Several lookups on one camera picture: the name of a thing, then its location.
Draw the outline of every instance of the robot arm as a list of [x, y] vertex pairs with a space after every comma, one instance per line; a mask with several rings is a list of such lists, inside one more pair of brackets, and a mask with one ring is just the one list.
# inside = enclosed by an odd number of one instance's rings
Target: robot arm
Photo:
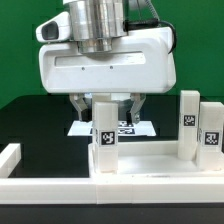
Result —
[[173, 27], [157, 28], [161, 23], [157, 18], [126, 21], [121, 0], [63, 3], [69, 13], [36, 30], [40, 42], [53, 43], [44, 45], [39, 54], [45, 89], [69, 93], [80, 120], [86, 120], [84, 93], [129, 93], [133, 106], [127, 120], [137, 123], [145, 93], [164, 93], [176, 82], [170, 53], [176, 39]]

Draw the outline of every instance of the white base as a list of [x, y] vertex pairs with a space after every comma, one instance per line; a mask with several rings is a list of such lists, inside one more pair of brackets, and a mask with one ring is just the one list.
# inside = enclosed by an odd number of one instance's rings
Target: white base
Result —
[[177, 159], [176, 146], [175, 141], [120, 143], [118, 173], [98, 174], [90, 145], [90, 178], [1, 178], [0, 204], [224, 202], [224, 171], [198, 171], [194, 162]]

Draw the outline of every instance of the green background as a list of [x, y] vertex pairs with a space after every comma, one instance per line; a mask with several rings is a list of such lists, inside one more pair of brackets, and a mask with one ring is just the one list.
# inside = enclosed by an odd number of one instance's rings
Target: green background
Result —
[[[173, 23], [178, 33], [177, 83], [168, 94], [196, 89], [202, 96], [224, 102], [224, 1], [152, 2], [161, 19]], [[46, 94], [40, 81], [41, 44], [35, 29], [61, 11], [62, 0], [0, 2], [0, 108], [19, 96]], [[136, 18], [138, 13], [130, 15]]]

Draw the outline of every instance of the metal cylinder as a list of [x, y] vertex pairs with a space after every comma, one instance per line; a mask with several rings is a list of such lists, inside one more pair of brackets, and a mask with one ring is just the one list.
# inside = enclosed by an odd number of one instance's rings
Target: metal cylinder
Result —
[[111, 38], [125, 36], [122, 0], [78, 0], [69, 3], [73, 38], [81, 53], [111, 50]]

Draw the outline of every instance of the black-and-white tag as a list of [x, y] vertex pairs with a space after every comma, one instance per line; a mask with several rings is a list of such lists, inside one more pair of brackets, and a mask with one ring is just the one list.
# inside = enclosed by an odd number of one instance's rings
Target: black-and-white tag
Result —
[[197, 116], [196, 115], [183, 115], [182, 123], [184, 127], [196, 127], [197, 125]]

